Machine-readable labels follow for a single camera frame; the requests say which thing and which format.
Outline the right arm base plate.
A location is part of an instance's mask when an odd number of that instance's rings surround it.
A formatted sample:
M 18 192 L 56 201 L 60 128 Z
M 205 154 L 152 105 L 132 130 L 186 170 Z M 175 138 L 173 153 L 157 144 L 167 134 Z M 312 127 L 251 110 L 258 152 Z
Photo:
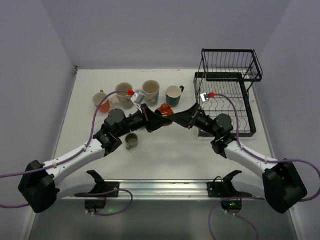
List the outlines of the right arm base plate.
M 239 197 L 240 193 L 236 191 L 230 177 L 217 176 L 213 181 L 206 183 L 209 198 L 230 198 Z

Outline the dark teal mug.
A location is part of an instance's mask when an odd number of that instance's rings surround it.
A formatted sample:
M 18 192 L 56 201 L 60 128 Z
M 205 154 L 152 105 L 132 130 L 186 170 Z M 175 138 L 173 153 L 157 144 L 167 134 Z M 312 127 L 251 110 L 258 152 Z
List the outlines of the dark teal mug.
M 166 90 L 166 103 L 171 107 L 176 107 L 181 99 L 181 95 L 184 92 L 185 87 L 181 86 L 169 86 Z

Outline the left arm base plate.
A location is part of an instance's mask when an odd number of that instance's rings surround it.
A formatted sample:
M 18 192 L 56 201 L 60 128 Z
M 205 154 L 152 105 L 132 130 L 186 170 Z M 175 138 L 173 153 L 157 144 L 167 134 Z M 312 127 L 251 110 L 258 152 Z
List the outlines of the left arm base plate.
M 102 193 L 110 192 L 110 191 L 115 191 L 120 188 L 120 183 L 117 181 L 106 181 L 103 186 L 102 186 Z M 119 196 L 119 192 L 115 191 L 112 193 L 104 194 L 102 195 L 103 198 L 117 198 Z

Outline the beige mug shelf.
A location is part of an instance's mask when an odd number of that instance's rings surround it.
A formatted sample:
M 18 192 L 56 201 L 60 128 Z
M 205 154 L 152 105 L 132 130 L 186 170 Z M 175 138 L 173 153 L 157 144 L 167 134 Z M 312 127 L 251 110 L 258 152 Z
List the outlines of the beige mug shelf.
M 139 138 L 135 133 L 129 133 L 125 137 L 125 144 L 126 144 L 126 149 L 131 150 L 133 148 L 136 148 L 139 144 Z

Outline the cream floral mug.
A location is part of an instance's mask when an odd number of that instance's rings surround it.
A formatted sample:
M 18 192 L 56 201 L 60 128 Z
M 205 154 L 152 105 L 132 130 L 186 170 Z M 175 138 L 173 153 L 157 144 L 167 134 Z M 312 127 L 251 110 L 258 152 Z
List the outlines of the cream floral mug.
M 131 101 L 131 96 L 128 95 L 128 91 L 132 90 L 133 87 L 127 82 L 122 82 L 115 87 L 115 91 L 118 92 L 111 97 L 110 103 L 114 107 L 122 107 L 125 110 L 129 110 L 134 107 Z

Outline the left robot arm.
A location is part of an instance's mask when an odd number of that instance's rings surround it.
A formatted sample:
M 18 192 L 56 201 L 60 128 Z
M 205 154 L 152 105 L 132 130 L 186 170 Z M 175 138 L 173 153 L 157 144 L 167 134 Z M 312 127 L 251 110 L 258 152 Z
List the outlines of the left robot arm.
M 91 135 L 79 148 L 44 163 L 29 163 L 18 185 L 18 190 L 35 213 L 50 208 L 63 193 L 60 184 L 72 173 L 87 164 L 115 152 L 122 144 L 121 137 L 145 128 L 152 133 L 171 121 L 158 111 L 153 112 L 146 104 L 142 110 L 126 116 L 122 109 L 109 112 L 101 129 Z

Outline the orange round mug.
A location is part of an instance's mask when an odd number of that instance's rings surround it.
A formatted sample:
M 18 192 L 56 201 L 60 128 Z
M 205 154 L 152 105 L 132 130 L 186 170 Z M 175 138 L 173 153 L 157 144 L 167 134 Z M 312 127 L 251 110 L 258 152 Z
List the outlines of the orange round mug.
M 173 115 L 174 111 L 169 104 L 163 103 L 159 108 L 155 110 L 155 113 L 167 118 L 168 116 Z

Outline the salmon orange mug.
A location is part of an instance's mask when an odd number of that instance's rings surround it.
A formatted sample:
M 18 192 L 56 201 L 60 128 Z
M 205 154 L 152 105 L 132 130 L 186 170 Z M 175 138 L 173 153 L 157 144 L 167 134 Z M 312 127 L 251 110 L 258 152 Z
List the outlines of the salmon orange mug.
M 108 113 L 111 109 L 109 98 L 107 97 L 107 94 L 100 90 L 98 93 L 96 93 L 92 98 L 93 104 L 101 113 Z

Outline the tall floral white mug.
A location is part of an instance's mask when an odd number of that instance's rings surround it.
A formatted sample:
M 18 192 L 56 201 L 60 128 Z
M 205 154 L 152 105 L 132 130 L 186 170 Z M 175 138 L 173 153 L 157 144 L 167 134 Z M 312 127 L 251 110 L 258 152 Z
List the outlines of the tall floral white mug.
M 141 88 L 136 89 L 144 94 L 143 102 L 149 107 L 155 107 L 159 102 L 160 84 L 155 80 L 147 80 Z

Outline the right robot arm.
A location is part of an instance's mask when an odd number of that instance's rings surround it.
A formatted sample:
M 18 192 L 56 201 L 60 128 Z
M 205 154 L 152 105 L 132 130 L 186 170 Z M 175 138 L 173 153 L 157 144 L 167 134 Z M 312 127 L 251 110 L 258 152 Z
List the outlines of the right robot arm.
M 232 184 L 238 192 L 265 199 L 280 214 L 307 195 L 295 165 L 287 160 L 269 158 L 243 145 L 232 134 L 234 127 L 229 115 L 222 113 L 212 119 L 196 103 L 190 109 L 168 118 L 184 128 L 197 127 L 214 136 L 211 147 L 217 155 L 242 165 L 260 178 L 257 183 L 251 183 L 246 177 L 238 178 Z

